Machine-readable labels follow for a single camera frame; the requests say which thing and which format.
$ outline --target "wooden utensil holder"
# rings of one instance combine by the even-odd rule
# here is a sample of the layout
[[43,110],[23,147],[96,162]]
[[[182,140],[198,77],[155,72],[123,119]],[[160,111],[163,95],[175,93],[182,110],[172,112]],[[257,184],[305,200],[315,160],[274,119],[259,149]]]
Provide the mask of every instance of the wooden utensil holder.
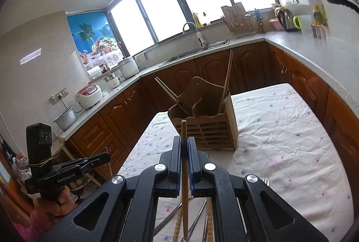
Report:
[[[213,93],[210,99],[206,99],[210,95],[208,89],[201,88],[204,86],[208,88],[209,85],[212,87]],[[236,150],[238,128],[230,94],[227,94],[223,101],[222,113],[201,114],[201,111],[213,112],[218,110],[222,91],[223,86],[212,84],[200,77],[194,77],[186,91],[179,96],[180,99],[193,100],[196,99],[194,95],[197,95],[198,101],[193,105],[188,105],[192,108],[194,116],[184,115],[183,110],[178,105],[174,105],[168,110],[168,117],[179,134],[181,133],[181,121],[187,121],[187,135],[195,138],[197,149]]]

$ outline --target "pink cloth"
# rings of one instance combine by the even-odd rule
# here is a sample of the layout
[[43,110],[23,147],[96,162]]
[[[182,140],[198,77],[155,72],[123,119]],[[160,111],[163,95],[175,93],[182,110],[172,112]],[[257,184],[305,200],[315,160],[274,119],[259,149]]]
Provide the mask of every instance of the pink cloth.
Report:
[[42,227],[35,218],[35,211],[33,211],[30,215],[31,224],[30,227],[25,228],[20,224],[14,224],[15,229],[19,232],[20,236],[26,242],[36,242],[42,234],[46,232],[44,227]]

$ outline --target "countertop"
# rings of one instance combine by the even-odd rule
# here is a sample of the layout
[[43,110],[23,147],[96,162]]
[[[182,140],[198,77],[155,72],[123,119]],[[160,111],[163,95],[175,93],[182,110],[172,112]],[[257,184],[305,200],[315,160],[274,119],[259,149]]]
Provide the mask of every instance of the countertop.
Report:
[[78,115],[77,121],[69,129],[61,132],[59,137],[68,140],[94,114],[141,77],[188,60],[261,41],[266,41],[276,46],[310,68],[328,83],[344,99],[354,114],[359,117],[359,54],[353,50],[349,43],[336,39],[330,39],[329,41],[314,39],[309,36],[303,36],[301,32],[268,32],[266,34],[231,39],[226,46],[201,51],[166,65],[161,62],[140,71],[139,74],[125,80],[120,83],[120,86],[104,95],[94,107]]

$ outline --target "table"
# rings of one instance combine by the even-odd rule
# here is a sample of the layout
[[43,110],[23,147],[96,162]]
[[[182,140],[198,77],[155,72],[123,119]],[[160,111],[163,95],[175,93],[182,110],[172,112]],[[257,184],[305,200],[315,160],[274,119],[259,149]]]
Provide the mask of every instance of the table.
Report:
[[[331,139],[308,105],[286,83],[233,95],[232,101],[238,126],[236,151],[208,150],[211,162],[233,175],[270,178],[270,187],[330,242],[340,241],[353,223],[350,186]],[[158,163],[176,135],[167,113],[158,113],[119,174],[135,176]],[[203,201],[190,201],[189,226]],[[180,197],[160,198],[156,225],[179,202]],[[155,242],[172,241],[176,217],[154,237]],[[201,242],[204,218],[203,213],[191,241]]]

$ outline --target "aluminum pot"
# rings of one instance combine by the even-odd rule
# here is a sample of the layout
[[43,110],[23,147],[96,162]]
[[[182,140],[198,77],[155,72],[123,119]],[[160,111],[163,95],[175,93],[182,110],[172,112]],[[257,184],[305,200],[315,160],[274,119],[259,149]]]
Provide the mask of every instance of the aluminum pot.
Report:
[[76,114],[72,107],[70,107],[67,111],[65,111],[62,115],[60,115],[53,122],[56,123],[59,128],[63,131],[66,131],[69,127],[71,127],[77,121]]

